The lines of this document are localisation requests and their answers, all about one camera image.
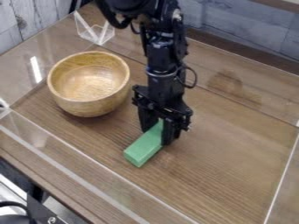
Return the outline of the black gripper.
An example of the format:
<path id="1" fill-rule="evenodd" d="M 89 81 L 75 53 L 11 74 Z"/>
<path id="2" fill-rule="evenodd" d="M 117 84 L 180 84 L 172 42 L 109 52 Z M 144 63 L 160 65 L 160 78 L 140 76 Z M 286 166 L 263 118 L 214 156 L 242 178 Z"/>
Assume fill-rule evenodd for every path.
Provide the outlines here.
<path id="1" fill-rule="evenodd" d="M 163 119 L 163 145 L 179 138 L 181 130 L 191 124 L 192 109 L 183 101 L 184 89 L 194 88 L 186 83 L 186 72 L 155 73 L 147 71 L 147 85 L 133 85 L 133 104 L 141 131 L 147 132 Z"/>

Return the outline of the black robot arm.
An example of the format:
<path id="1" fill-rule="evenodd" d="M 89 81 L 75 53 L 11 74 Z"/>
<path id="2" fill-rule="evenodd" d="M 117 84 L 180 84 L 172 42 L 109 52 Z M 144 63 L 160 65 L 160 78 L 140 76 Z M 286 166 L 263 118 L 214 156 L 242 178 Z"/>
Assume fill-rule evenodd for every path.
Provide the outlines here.
<path id="1" fill-rule="evenodd" d="M 192 109 L 183 101 L 184 90 L 195 85 L 186 81 L 188 54 L 183 12 L 177 0 L 95 0 L 109 24 L 129 28 L 140 36 L 147 57 L 147 84 L 135 85 L 143 131 L 163 125 L 161 144 L 168 145 L 190 128 Z"/>

